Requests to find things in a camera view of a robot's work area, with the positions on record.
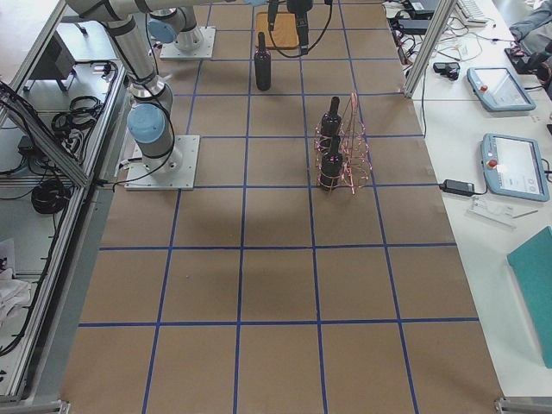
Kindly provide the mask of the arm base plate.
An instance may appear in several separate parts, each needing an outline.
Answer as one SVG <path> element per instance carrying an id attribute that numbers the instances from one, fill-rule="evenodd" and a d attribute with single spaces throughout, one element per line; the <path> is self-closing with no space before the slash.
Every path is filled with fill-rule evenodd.
<path id="1" fill-rule="evenodd" d="M 135 144 L 133 156 L 140 160 L 129 164 L 124 187 L 130 191 L 192 190 L 199 148 L 199 135 L 177 135 L 168 160 L 154 160 L 143 157 Z"/>
<path id="2" fill-rule="evenodd" d="M 216 28 L 196 26 L 193 30 L 180 32 L 173 43 L 164 44 L 162 60 L 210 60 L 212 58 Z"/>

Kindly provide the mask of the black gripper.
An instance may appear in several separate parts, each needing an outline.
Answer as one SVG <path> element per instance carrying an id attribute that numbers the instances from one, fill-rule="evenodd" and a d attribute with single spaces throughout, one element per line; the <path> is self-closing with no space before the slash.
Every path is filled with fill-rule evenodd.
<path id="1" fill-rule="evenodd" d="M 285 0 L 289 13 L 295 14 L 296 31 L 298 35 L 298 50 L 300 54 L 309 52 L 309 24 L 307 13 L 313 7 L 312 0 Z M 274 30 L 278 14 L 278 0 L 268 1 L 267 27 L 269 31 Z"/>

